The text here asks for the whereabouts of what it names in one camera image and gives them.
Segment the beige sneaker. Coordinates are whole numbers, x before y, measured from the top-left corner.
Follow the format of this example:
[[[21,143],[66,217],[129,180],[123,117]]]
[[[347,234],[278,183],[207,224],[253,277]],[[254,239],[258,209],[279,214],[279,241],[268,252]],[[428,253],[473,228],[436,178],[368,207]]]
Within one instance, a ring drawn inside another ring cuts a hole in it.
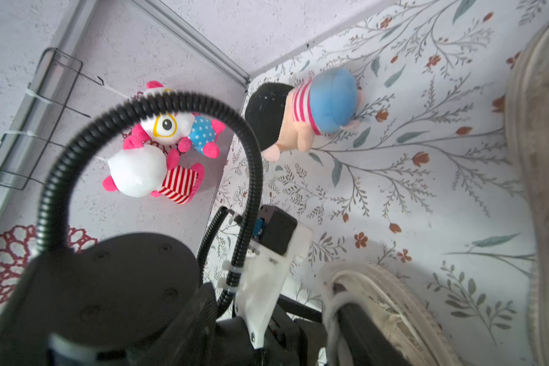
[[[549,23],[529,42],[506,93],[506,140],[526,188],[536,235],[529,294],[535,360],[549,365]]]
[[[459,365],[461,361],[439,324],[403,282],[379,265],[331,262],[319,272],[323,299],[323,325],[327,332],[326,359],[329,365],[354,365],[347,345],[332,325],[335,310],[332,286],[365,297],[372,320],[410,363],[408,365]]]

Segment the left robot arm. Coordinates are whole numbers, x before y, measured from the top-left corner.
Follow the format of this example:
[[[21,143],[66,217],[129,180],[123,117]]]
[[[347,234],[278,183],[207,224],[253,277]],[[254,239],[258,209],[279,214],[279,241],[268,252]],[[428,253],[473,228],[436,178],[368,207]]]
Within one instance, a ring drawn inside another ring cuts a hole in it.
[[[218,320],[192,251],[154,233],[40,254],[0,316],[0,365],[316,365],[317,312],[277,305],[255,348],[244,320]]]

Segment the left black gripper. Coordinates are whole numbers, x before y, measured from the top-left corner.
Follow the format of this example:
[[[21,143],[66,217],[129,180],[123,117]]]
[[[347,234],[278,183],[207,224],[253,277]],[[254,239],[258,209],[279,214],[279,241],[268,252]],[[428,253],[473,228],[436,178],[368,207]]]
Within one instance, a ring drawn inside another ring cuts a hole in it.
[[[317,365],[327,333],[321,312],[280,296],[262,333],[242,317],[217,320],[216,301],[200,294],[173,320],[138,365]]]

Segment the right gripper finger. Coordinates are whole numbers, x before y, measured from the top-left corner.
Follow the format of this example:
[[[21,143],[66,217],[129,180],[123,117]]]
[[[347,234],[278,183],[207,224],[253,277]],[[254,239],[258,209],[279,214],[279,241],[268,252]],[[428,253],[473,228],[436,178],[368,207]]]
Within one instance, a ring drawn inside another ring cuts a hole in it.
[[[367,300],[348,291],[346,286],[332,286],[335,310],[331,311],[332,325],[349,351],[354,365],[408,365],[404,356],[383,335],[372,320]]]

